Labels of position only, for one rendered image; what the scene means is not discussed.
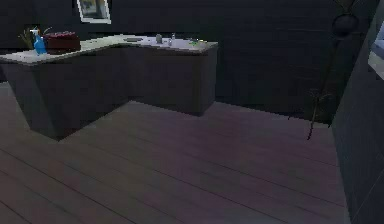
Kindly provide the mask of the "blue spray bottle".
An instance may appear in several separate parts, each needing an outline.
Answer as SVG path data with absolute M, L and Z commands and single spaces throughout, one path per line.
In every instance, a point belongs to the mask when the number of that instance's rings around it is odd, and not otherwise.
M 45 48 L 45 44 L 44 44 L 44 40 L 43 38 L 40 36 L 39 34 L 39 30 L 38 29 L 31 29 L 30 32 L 34 35 L 35 37 L 35 42 L 34 42 L 34 48 L 37 52 L 38 55 L 40 54 L 46 54 L 47 51 L 46 51 L 46 48 Z

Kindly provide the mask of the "black tripod floor lamp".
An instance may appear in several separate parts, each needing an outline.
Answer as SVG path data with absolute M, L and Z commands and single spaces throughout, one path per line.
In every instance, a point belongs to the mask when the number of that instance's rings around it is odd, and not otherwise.
M 317 84 L 306 93 L 303 106 L 298 109 L 298 112 L 302 112 L 304 117 L 310 120 L 307 140 L 311 139 L 317 120 L 331 126 L 345 82 L 344 74 L 337 77 L 333 71 L 337 61 L 337 53 L 341 43 L 351 36 L 359 26 L 359 19 L 352 13 L 352 5 L 356 0 L 351 0 L 351 3 L 342 3 L 341 0 L 334 1 L 342 8 L 343 12 L 332 20 L 331 45 L 325 67 L 316 79 Z

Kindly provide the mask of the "white framed wall picture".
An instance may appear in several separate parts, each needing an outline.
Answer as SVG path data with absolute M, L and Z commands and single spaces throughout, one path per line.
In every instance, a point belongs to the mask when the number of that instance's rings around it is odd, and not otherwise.
M 111 24 L 108 0 L 76 0 L 80 20 L 91 24 Z

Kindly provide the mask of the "small house plant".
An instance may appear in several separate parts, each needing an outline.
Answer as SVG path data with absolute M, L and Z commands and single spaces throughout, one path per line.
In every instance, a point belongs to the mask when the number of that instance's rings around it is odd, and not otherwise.
M 19 35 L 19 38 L 26 44 L 26 46 L 33 50 L 33 35 L 29 28 L 23 30 L 23 32 Z

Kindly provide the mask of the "dark red toaster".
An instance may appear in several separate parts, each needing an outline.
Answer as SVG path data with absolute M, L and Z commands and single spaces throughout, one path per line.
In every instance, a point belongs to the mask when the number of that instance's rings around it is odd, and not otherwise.
M 80 39 L 75 32 L 47 33 L 43 36 L 49 54 L 62 54 L 81 49 Z

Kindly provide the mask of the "dark kitchen counter cabinet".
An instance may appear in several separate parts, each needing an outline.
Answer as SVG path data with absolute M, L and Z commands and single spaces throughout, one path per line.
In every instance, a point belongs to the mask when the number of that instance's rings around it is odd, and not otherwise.
M 125 42 L 125 38 L 143 38 Z M 129 101 L 201 116 L 215 100 L 219 44 L 113 35 L 61 55 L 0 55 L 31 130 L 61 140 Z

